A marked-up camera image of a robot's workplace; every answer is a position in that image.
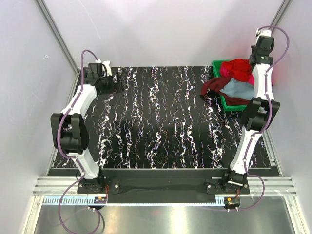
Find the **pink t shirt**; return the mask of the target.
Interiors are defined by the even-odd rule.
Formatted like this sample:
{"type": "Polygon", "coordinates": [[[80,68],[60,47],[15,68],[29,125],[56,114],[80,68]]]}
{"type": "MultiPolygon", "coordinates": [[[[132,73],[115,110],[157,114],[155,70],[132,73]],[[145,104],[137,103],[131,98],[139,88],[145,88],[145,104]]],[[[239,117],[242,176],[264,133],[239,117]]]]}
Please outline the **pink t shirt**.
{"type": "MultiPolygon", "coordinates": [[[[224,68],[224,67],[221,67],[221,68],[220,68],[220,74],[221,74],[222,77],[231,78],[231,72],[228,71],[228,70],[227,70],[226,68],[224,68]]],[[[254,85],[254,77],[253,77],[252,74],[248,76],[248,81],[247,81],[247,82],[248,82],[249,84],[251,84],[251,85],[254,85]]]]}

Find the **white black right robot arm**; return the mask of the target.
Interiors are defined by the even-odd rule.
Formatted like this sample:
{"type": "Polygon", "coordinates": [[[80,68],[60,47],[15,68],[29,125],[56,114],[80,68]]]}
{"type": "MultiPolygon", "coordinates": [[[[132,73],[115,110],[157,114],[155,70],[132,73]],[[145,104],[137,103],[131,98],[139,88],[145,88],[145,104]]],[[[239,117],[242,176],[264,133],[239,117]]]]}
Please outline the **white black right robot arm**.
{"type": "Polygon", "coordinates": [[[250,65],[254,78],[254,96],[242,113],[242,137],[238,149],[220,183],[226,193],[244,189],[249,177],[249,164],[254,148],[263,132],[270,126],[280,108],[272,91],[274,38],[268,26],[256,31],[250,65]]]}

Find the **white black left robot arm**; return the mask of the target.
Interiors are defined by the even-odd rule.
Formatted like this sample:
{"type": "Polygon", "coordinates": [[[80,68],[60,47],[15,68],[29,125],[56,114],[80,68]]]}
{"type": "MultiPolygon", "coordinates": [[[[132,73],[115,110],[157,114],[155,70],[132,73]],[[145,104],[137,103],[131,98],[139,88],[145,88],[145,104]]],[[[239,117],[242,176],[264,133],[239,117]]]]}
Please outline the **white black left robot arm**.
{"type": "Polygon", "coordinates": [[[80,172],[78,193],[101,193],[107,190],[104,175],[89,151],[89,134],[84,122],[85,114],[92,102],[101,95],[124,91],[120,76],[113,74],[110,61],[89,63],[81,71],[82,84],[60,112],[51,115],[54,147],[64,157],[71,159],[80,172]]]}

